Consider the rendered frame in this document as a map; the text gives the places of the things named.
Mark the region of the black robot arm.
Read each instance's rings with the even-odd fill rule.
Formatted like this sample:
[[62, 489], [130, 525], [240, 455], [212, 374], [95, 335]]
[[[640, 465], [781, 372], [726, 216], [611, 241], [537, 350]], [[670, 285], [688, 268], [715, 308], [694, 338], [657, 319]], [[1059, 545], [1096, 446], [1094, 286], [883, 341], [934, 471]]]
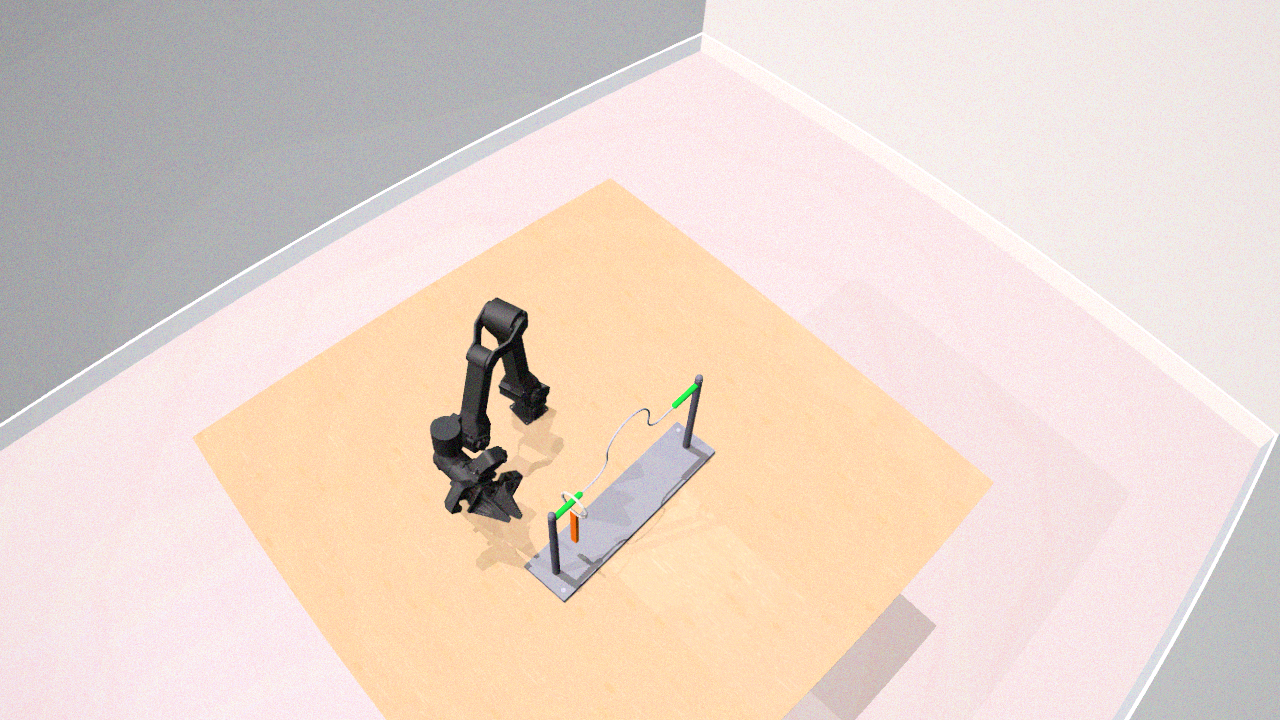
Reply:
[[[497, 338], [497, 348], [481, 345], [483, 325]], [[529, 370], [522, 337], [527, 328], [529, 313], [498, 297], [486, 301], [477, 314], [474, 322], [474, 340], [466, 354], [468, 366], [460, 414], [439, 416], [429, 428], [434, 450], [433, 462], [445, 477], [460, 457], [468, 456], [463, 447], [474, 454], [484, 450], [470, 465], [465, 465], [474, 482], [481, 479], [475, 474], [492, 471], [495, 473], [493, 477], [495, 479], [497, 468], [508, 461], [507, 450], [499, 446], [486, 448], [492, 439], [492, 421], [486, 416], [486, 404], [499, 357], [506, 372], [498, 384], [499, 395], [515, 402], [509, 405], [509, 410], [526, 425], [549, 411], [545, 404], [550, 387], [543, 384]]]

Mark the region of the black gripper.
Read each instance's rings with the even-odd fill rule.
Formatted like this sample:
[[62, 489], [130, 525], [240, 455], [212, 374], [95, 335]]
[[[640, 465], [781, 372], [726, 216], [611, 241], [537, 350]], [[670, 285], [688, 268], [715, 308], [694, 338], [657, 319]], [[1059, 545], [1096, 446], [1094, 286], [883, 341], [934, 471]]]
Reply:
[[511, 518], [521, 519], [522, 512], [515, 502], [513, 495], [518, 488], [524, 475], [518, 470], [502, 471], [498, 480], [492, 480], [495, 473], [486, 473], [474, 482], [465, 470], [466, 464], [471, 464], [475, 457], [460, 457], [448, 474], [451, 489], [445, 497], [445, 509], [451, 514], [462, 511], [461, 500], [468, 503], [467, 512], [474, 512], [500, 521], [511, 521]]

